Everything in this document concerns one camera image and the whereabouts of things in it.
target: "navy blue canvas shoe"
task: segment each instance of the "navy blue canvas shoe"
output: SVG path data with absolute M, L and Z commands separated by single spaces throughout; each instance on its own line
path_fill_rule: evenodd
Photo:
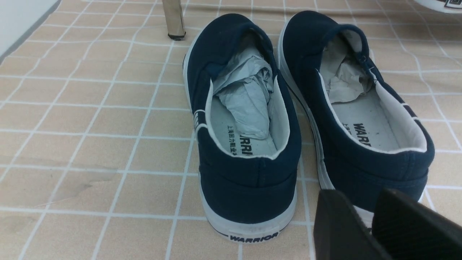
M 343 192 L 369 224 L 383 188 L 421 198 L 433 142 L 380 75 L 358 27 L 300 12 L 281 32 L 278 58 L 310 121 L 322 189 Z
M 277 237 L 295 211 L 301 135 L 270 39 L 242 15 L 221 16 L 193 41 L 183 77 L 208 221 L 231 241 Z

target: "metal chair leg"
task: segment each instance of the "metal chair leg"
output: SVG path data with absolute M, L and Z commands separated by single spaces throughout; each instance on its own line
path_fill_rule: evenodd
M 183 12 L 181 0 L 162 0 L 164 6 L 165 21 L 170 39 L 181 41 L 186 35 L 183 24 Z

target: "white rubber sole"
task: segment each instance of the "white rubber sole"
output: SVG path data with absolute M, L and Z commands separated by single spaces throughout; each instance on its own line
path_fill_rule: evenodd
M 445 2 L 440 2 L 436 0 L 414 0 L 416 3 L 425 6 L 429 9 L 444 12 L 444 13 L 462 13 L 461 5 L 448 4 L 446 6 Z
M 329 175 L 327 173 L 326 165 L 324 163 L 324 151 L 322 149 L 322 142 L 321 142 L 321 135 L 319 134 L 319 129 L 317 127 L 316 121 L 314 119 L 314 116 L 308 107 L 308 104 L 306 103 L 305 99 L 303 98 L 302 93 L 300 92 L 299 88 L 297 87 L 297 84 L 295 83 L 294 79 L 292 78 L 292 75 L 289 71 L 289 67 L 286 63 L 286 59 L 284 57 L 284 51 L 282 47 L 283 39 L 284 39 L 284 32 L 286 31 L 286 27 L 288 25 L 288 22 L 284 25 L 284 28 L 281 31 L 280 37 L 279 37 L 279 42 L 278 42 L 278 65 L 279 69 L 282 73 L 282 76 L 284 77 L 285 81 L 287 82 L 287 86 L 289 87 L 290 91 L 295 95 L 295 97 L 298 99 L 299 103 L 303 107 L 303 110 L 305 111 L 308 121 L 311 126 L 311 131 L 313 132 L 313 137 L 314 137 L 314 142 L 315 142 L 315 148 L 316 148 L 316 158 L 317 158 L 317 171 L 318 171 L 318 178 L 319 178 L 319 185 L 321 189 L 323 190 L 335 190 L 334 185 L 332 184 Z M 363 220 L 364 224 L 367 227 L 370 227 L 372 225 L 372 219 L 374 217 L 374 213 L 361 209 L 357 206 L 354 206 L 356 209 L 358 215 L 361 217 Z
M 189 63 L 189 57 L 191 56 L 191 51 L 202 31 L 196 36 L 194 41 L 191 43 L 191 46 L 188 49 L 188 52 L 185 55 L 183 61 L 183 79 L 184 86 L 186 91 L 186 96 L 189 102 L 189 108 L 191 108 L 191 100 L 189 98 L 189 89 L 188 89 L 188 77 L 187 69 Z M 230 220 L 227 220 L 217 213 L 215 213 L 212 208 L 210 208 L 207 203 L 204 194 L 202 192 L 201 186 L 201 174 L 199 173 L 199 193 L 201 196 L 202 205 L 204 207 L 205 216 L 210 223 L 210 225 L 215 229 L 215 231 L 221 235 L 221 237 L 237 243 L 249 243 L 256 244 L 271 240 L 279 235 L 279 233 L 289 224 L 292 220 L 293 215 L 295 214 L 295 205 L 297 204 L 297 188 L 295 187 L 295 192 L 293 195 L 292 202 L 289 207 L 279 216 L 255 224 L 243 224 L 237 223 Z

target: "black object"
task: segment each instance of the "black object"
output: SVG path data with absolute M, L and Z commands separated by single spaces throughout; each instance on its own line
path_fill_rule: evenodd
M 321 190 L 314 239 L 317 260 L 462 260 L 462 227 L 391 189 L 371 229 L 344 194 Z

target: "canvas upper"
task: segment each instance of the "canvas upper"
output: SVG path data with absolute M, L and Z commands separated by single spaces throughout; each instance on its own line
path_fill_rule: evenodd
M 224 152 L 213 139 L 207 121 L 207 97 L 214 81 L 236 52 L 244 33 L 252 32 L 260 41 L 277 79 L 289 119 L 287 145 L 275 158 L 244 158 Z M 239 14 L 215 19 L 202 31 L 192 47 L 187 68 L 188 95 L 195 119 L 199 148 L 201 187 L 212 210 L 238 223 L 260 223 L 281 214 L 291 203 L 301 153 L 298 121 L 284 79 L 276 67 L 273 46 L 268 36 Z
M 396 103 L 399 116 L 415 122 L 415 137 L 410 139 L 420 138 L 422 147 L 389 152 L 374 150 L 354 141 L 338 124 L 326 99 L 319 70 L 328 42 L 341 32 L 364 71 L 383 87 L 381 94 L 390 96 L 390 103 Z M 398 189 L 418 200 L 427 182 L 435 148 L 415 113 L 385 82 L 370 59 L 365 34 L 354 25 L 339 25 L 323 14 L 305 11 L 290 19 L 282 43 L 290 75 L 319 129 L 323 162 L 335 189 L 345 193 L 355 206 L 368 211 L 374 210 L 378 194 L 384 187 Z

